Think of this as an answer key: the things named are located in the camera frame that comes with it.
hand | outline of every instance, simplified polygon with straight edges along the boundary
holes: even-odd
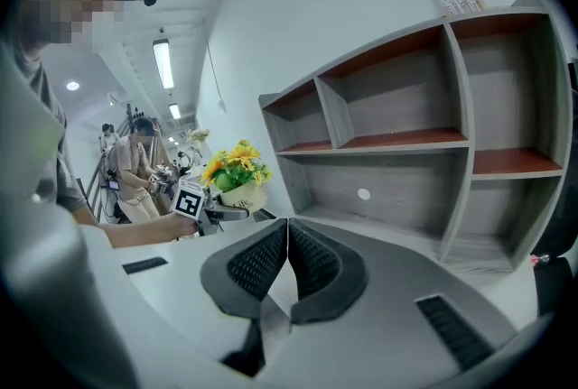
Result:
[[[178,236],[192,235],[199,231],[199,225],[197,221],[191,218],[186,218],[180,214],[171,213],[167,217],[172,218],[174,223],[174,234],[175,238]]]

yellow flower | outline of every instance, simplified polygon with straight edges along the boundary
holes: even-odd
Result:
[[[212,181],[213,175],[215,175],[215,172],[217,172],[219,169],[223,169],[223,162],[220,160],[220,153],[217,153],[207,164],[207,168],[202,174],[200,181]]]
[[[261,153],[257,148],[249,145],[242,145],[239,143],[232,151],[226,156],[227,162],[234,162],[238,158],[246,157],[250,160],[257,160],[261,158]]]
[[[273,175],[273,173],[269,170],[269,166],[267,166],[267,165],[263,166],[261,173],[263,174],[263,177],[265,178],[265,182],[269,182],[271,180],[271,176]]]
[[[255,170],[255,166],[253,166],[253,163],[251,162],[250,159],[248,159],[246,156],[243,156],[241,158],[235,158],[235,160],[239,160],[241,161],[241,164],[243,165],[243,167],[247,170],[247,171],[254,171]]]

gray shelf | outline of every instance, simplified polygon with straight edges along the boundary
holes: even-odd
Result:
[[[544,9],[422,23],[261,96],[296,214],[511,272],[552,215],[570,82]]]

black mesh grille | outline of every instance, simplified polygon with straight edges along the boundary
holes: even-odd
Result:
[[[291,226],[289,262],[297,279],[299,301],[329,285],[340,270],[333,251],[295,226]]]
[[[462,370],[476,366],[491,355],[489,344],[442,296],[423,299],[416,304]]]
[[[287,257],[285,232],[284,227],[277,229],[227,264],[233,282],[260,301],[266,297]]]

fluorescent light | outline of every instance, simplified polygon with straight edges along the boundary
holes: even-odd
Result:
[[[154,57],[156,67],[159,69],[159,76],[165,89],[174,88],[171,71],[171,55],[169,54],[169,40],[161,39],[153,42]]]
[[[179,111],[179,106],[177,104],[170,104],[169,110],[171,110],[174,119],[181,119],[181,112]]]

